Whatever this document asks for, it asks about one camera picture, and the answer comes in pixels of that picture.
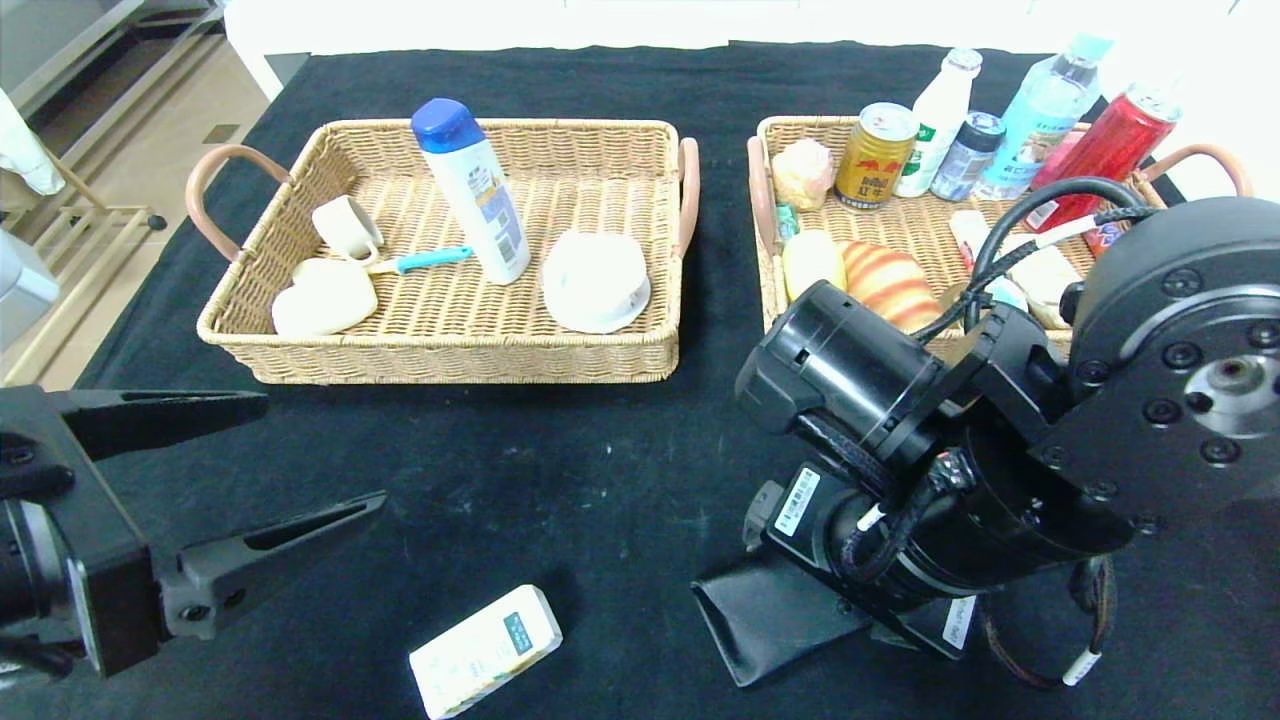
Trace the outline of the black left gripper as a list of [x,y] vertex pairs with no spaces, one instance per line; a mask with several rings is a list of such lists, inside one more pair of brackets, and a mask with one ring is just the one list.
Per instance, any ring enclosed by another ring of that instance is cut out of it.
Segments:
[[[3,391],[3,676],[110,676],[169,637],[215,638],[369,529],[388,493],[184,547],[154,578],[147,541],[97,461],[262,419],[248,391]],[[160,603],[163,620],[160,616]]]

